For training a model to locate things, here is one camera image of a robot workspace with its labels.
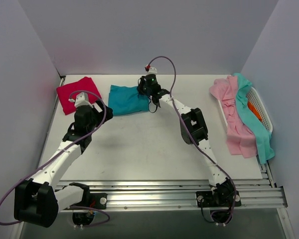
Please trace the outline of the teal t shirt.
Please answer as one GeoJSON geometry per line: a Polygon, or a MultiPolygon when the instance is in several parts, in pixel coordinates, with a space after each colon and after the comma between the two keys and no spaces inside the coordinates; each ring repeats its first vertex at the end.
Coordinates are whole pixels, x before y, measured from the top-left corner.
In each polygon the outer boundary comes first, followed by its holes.
{"type": "Polygon", "coordinates": [[[113,110],[113,116],[124,116],[149,111],[149,99],[140,95],[137,87],[111,85],[108,107],[113,110]]]}

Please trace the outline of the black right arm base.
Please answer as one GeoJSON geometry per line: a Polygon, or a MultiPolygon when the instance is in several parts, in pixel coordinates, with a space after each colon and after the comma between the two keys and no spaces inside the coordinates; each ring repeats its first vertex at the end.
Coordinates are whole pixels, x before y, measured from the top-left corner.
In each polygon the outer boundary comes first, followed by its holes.
{"type": "Polygon", "coordinates": [[[216,193],[212,191],[197,191],[196,193],[197,206],[201,208],[219,208],[231,207],[235,203],[235,207],[242,206],[240,195],[237,192],[234,199],[234,193],[216,193]]]}

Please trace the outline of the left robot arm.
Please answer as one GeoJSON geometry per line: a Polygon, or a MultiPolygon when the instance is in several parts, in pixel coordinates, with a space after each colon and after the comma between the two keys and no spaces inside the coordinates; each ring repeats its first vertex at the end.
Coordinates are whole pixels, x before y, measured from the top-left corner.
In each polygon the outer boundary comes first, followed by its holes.
{"type": "Polygon", "coordinates": [[[93,219],[93,211],[105,207],[105,196],[94,196],[88,185],[72,182],[56,191],[60,179],[72,163],[78,159],[92,141],[92,133],[113,118],[113,110],[101,101],[101,108],[91,105],[76,108],[74,122],[70,124],[51,162],[34,175],[23,180],[14,191],[14,218],[42,227],[51,226],[62,210],[87,209],[85,216],[73,215],[74,223],[87,226],[93,219]]]}

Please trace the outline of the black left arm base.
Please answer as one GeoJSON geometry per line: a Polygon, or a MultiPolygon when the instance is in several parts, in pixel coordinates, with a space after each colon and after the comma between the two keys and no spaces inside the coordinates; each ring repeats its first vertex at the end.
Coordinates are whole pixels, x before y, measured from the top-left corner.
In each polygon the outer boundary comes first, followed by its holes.
{"type": "Polygon", "coordinates": [[[81,206],[81,207],[89,207],[94,209],[103,210],[107,207],[107,194],[106,193],[91,193],[85,197],[81,202],[70,205],[73,206],[81,206]]]}

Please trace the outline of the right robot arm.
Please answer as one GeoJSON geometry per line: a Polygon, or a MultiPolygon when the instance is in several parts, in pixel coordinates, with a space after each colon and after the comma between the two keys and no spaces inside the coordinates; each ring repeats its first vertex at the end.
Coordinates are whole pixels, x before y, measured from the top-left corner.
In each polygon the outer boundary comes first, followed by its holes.
{"type": "Polygon", "coordinates": [[[137,91],[147,96],[159,108],[161,103],[171,106],[180,122],[180,132],[186,144],[193,145],[203,154],[205,169],[211,187],[211,199],[216,205],[233,204],[236,200],[236,187],[232,179],[217,163],[208,140],[208,129],[199,108],[190,108],[176,100],[171,92],[163,89],[157,82],[156,74],[141,76],[137,91]]]}

